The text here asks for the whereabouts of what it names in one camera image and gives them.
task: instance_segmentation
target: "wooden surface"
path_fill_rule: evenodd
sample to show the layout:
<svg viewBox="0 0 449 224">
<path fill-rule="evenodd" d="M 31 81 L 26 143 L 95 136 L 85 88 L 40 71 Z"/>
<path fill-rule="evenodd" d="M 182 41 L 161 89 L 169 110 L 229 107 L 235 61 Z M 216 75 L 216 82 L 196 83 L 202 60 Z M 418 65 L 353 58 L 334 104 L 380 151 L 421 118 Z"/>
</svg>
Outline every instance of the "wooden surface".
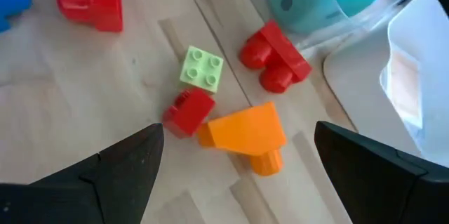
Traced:
<svg viewBox="0 0 449 224">
<path fill-rule="evenodd" d="M 322 76 L 333 46 L 304 51 L 311 77 L 272 95 L 238 60 L 263 26 L 249 0 L 123 0 L 123 17 L 122 33 L 101 33 L 64 19 L 55 0 L 34 0 L 0 34 L 1 182 L 30 183 L 160 122 L 194 45 L 225 58 L 210 118 L 276 103 L 288 137 L 285 167 L 262 178 L 244 158 L 166 131 L 142 222 L 350 223 L 313 139 L 318 120 L 351 129 Z"/>
</svg>

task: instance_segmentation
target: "plastic container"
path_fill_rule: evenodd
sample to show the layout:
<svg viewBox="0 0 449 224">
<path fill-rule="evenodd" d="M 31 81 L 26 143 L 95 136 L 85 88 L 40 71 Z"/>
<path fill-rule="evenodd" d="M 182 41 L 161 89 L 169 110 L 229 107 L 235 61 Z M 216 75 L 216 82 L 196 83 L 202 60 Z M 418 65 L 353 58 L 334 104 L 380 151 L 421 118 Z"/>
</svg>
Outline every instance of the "plastic container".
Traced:
<svg viewBox="0 0 449 224">
<path fill-rule="evenodd" d="M 329 86 L 359 133 L 449 167 L 447 37 L 438 0 L 412 0 L 326 58 Z"/>
<path fill-rule="evenodd" d="M 299 49 L 305 49 L 356 28 L 371 29 L 387 11 L 390 11 L 402 0 L 375 0 L 374 3 L 357 14 L 349 10 L 345 12 L 337 0 L 305 0 L 302 7 L 298 9 L 298 11 L 303 11 L 302 16 L 299 17 L 302 20 L 297 21 L 295 25 L 289 25 L 291 20 L 285 21 L 276 17 L 271 4 L 277 5 L 280 3 L 279 0 L 251 1 L 264 21 L 275 19 L 292 43 Z M 298 19 L 294 14 L 289 18 Z"/>
</svg>

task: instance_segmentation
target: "orange duplo block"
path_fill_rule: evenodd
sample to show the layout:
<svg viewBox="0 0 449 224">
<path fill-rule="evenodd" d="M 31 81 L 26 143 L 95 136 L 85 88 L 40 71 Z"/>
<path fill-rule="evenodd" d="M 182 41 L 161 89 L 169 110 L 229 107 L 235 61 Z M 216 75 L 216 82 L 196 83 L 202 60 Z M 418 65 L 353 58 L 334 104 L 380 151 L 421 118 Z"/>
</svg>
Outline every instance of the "orange duplo block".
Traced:
<svg viewBox="0 0 449 224">
<path fill-rule="evenodd" d="M 246 154 L 257 174 L 269 176 L 283 166 L 287 140 L 273 102 L 212 120 L 198 130 L 200 145 Z"/>
</svg>

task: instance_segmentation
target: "orange block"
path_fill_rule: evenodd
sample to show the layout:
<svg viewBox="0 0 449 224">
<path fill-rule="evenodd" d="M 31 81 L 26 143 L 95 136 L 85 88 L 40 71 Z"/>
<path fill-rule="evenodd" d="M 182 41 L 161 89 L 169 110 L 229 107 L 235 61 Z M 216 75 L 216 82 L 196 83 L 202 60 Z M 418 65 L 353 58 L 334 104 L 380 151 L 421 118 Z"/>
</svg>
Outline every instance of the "orange block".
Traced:
<svg viewBox="0 0 449 224">
<path fill-rule="evenodd" d="M 205 123 L 198 137 L 204 147 L 250 156 L 254 172 L 261 176 L 282 169 L 279 149 L 287 140 L 273 102 Z"/>
</svg>

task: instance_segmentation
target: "green block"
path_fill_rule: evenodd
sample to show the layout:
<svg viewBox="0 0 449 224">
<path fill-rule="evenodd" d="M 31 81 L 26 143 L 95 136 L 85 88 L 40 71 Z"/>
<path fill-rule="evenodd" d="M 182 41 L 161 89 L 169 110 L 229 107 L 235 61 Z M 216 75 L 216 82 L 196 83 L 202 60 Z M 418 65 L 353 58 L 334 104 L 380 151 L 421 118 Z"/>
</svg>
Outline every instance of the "green block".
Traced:
<svg viewBox="0 0 449 224">
<path fill-rule="evenodd" d="M 190 46 L 182 66 L 180 81 L 217 93 L 223 59 Z"/>
</svg>

